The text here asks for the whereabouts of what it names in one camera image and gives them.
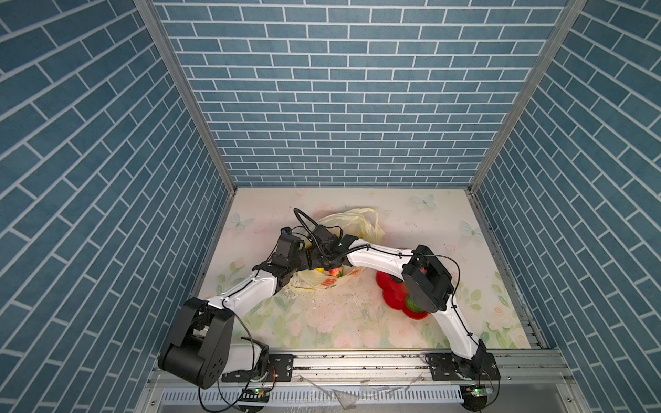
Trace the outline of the red strawberry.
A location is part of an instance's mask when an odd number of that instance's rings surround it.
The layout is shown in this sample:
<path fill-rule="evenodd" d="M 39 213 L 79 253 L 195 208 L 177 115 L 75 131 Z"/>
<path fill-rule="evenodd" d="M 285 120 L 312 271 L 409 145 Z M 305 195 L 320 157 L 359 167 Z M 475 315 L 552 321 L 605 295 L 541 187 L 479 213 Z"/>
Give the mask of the red strawberry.
<path fill-rule="evenodd" d="M 342 277 L 344 275 L 344 270 L 342 268 L 334 268 L 329 270 L 329 275 L 335 278 Z"/>

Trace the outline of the cream printed plastic bag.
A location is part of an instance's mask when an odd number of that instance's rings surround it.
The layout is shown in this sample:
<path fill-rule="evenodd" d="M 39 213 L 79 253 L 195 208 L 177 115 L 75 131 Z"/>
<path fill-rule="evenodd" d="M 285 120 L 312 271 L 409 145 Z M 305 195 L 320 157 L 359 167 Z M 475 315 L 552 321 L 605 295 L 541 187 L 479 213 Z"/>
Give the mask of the cream printed plastic bag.
<path fill-rule="evenodd" d="M 344 234 L 359 237 L 370 244 L 379 244 L 385 235 L 379 226 L 379 215 L 373 208 L 353 208 L 343 213 L 334 213 L 321 218 L 318 223 L 330 227 L 336 235 L 343 231 Z M 336 289 L 364 271 L 363 268 L 351 265 L 341 268 L 344 275 L 339 278 L 330 276 L 329 270 L 321 268 L 301 270 L 293 275 L 287 287 L 297 294 Z"/>

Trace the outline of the red flower-shaped plate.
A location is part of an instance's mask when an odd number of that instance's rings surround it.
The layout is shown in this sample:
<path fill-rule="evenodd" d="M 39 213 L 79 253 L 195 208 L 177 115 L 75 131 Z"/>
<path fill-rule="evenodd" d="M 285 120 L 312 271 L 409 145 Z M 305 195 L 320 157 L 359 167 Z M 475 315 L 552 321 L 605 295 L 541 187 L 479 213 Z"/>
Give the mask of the red flower-shaped plate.
<path fill-rule="evenodd" d="M 395 311 L 401 311 L 408 318 L 413 320 L 423 320 L 429 313 L 422 314 L 409 313 L 405 307 L 405 298 L 409 294 L 406 284 L 399 278 L 389 275 L 385 272 L 376 273 L 376 283 L 382 290 L 382 298 L 386 305 Z"/>

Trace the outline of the dark green lime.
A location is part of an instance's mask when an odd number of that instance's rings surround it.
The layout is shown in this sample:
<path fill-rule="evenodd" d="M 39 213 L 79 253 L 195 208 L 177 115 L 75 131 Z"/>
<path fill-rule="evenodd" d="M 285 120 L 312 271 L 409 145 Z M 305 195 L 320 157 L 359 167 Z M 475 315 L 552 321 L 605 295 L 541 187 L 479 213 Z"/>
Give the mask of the dark green lime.
<path fill-rule="evenodd" d="M 405 307 L 409 313 L 422 314 L 425 313 L 425 310 L 422 310 L 413 300 L 411 295 L 407 295 L 405 298 Z"/>

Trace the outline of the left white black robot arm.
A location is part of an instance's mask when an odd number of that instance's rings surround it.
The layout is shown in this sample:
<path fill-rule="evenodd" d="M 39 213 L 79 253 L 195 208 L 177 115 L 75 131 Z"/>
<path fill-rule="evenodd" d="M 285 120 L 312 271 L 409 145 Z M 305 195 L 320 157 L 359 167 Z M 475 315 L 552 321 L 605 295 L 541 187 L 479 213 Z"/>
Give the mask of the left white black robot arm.
<path fill-rule="evenodd" d="M 158 356 L 158 368 L 201 389 L 225 375 L 256 380 L 269 368 L 269 346 L 251 333 L 232 342 L 235 323 L 287 286 L 306 258 L 303 239 L 285 227 L 274 251 L 239 285 L 211 299 L 188 299 Z"/>

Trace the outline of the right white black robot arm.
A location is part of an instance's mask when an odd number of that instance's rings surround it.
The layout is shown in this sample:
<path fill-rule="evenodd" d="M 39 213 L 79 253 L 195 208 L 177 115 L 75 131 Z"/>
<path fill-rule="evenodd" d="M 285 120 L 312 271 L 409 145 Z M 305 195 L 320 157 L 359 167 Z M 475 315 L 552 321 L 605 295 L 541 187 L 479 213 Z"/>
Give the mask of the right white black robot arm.
<path fill-rule="evenodd" d="M 311 258 L 337 268 L 342 264 L 371 268 L 401 280 L 414 306 L 430 314 L 449 340 L 456 369 L 471 380 L 501 378 L 495 356 L 468 328 L 455 302 L 451 273 L 425 245 L 413 250 L 394 249 L 351 235 L 335 235 L 323 225 L 308 232 Z"/>

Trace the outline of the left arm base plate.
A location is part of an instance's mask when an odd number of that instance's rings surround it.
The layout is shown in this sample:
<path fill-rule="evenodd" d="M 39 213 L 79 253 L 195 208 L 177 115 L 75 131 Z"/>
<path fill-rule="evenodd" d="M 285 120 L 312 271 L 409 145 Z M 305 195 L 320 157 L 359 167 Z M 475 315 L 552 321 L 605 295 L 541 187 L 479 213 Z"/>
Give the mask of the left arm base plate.
<path fill-rule="evenodd" d="M 290 382 L 294 368 L 292 354 L 270 354 L 261 357 L 253 370 L 235 370 L 221 375 L 223 383 Z"/>

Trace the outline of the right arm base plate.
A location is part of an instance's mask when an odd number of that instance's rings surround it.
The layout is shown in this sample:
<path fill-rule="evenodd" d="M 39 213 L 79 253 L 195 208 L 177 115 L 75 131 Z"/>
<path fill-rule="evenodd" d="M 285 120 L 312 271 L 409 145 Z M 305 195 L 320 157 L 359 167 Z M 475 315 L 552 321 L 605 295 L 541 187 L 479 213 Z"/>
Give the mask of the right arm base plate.
<path fill-rule="evenodd" d="M 501 379 L 495 356 L 482 350 L 472 359 L 465 359 L 453 353 L 428 353 L 423 359 L 430 368 L 434 381 L 486 380 L 495 382 Z"/>

